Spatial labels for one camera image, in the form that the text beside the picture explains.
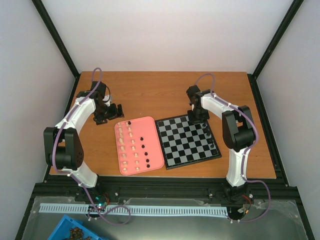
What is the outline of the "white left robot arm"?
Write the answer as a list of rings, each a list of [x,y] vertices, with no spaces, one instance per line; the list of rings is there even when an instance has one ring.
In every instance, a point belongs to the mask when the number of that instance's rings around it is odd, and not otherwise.
[[[104,188],[97,184],[98,175],[84,161],[84,150],[79,138],[80,131],[90,115],[97,125],[123,118],[121,104],[112,103],[106,95],[109,87],[101,81],[93,81],[89,90],[80,91],[66,116],[54,127],[43,132],[45,161],[61,173],[87,188],[86,195],[92,201],[103,198]]]

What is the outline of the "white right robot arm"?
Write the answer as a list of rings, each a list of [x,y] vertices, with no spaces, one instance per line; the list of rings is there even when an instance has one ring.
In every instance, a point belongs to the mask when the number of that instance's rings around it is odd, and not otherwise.
[[[251,110],[246,105],[233,105],[209,89],[201,91],[197,85],[190,86],[186,94],[191,105],[187,111],[191,123],[204,123],[209,119],[209,112],[222,121],[222,138],[229,149],[227,183],[223,191],[225,199],[234,203],[246,192],[248,156],[258,136]]]

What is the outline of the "black and white chessboard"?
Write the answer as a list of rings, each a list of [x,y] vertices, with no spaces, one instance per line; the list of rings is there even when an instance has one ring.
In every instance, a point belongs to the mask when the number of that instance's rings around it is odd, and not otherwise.
[[[164,164],[167,170],[222,157],[209,123],[189,122],[188,115],[174,116],[155,121]]]

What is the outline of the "pink plastic tray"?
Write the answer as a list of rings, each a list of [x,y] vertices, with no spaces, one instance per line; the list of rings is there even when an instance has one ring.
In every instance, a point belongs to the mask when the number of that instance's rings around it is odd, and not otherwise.
[[[119,171],[124,176],[145,173],[162,168],[165,164],[155,120],[150,116],[120,121],[114,126]],[[122,128],[123,143],[120,143],[119,128]]]

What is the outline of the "blue plastic bin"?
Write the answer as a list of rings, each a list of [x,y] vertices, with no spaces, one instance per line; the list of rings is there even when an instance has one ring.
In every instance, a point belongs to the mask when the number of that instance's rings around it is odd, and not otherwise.
[[[78,219],[64,215],[47,238],[48,240],[107,240],[89,230]]]

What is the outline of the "black aluminium frame base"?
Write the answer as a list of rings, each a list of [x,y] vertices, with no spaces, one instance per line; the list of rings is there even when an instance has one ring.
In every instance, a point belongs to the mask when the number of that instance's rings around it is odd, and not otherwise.
[[[262,121],[262,130],[268,146],[270,157],[273,163],[276,179],[269,179],[266,183],[271,192],[271,199],[275,200],[295,200],[297,204],[298,217],[302,221],[303,231],[309,240],[313,240],[312,232],[305,208],[297,187],[289,185],[280,154],[275,142],[270,122],[267,117],[265,106],[257,84],[256,74],[247,74],[245,85],[250,87],[250,96],[255,101],[259,120]],[[209,200],[205,195],[210,189],[218,187],[222,183],[221,178],[176,178],[176,177],[108,177],[104,176],[103,181],[107,186],[115,187],[120,195],[119,199],[202,199]],[[31,194],[29,203],[16,234],[16,239],[21,240],[27,236],[27,230],[31,227],[32,207],[37,199],[42,197],[75,197],[77,196],[76,186],[66,177],[50,175],[48,172],[41,183],[37,183]]]

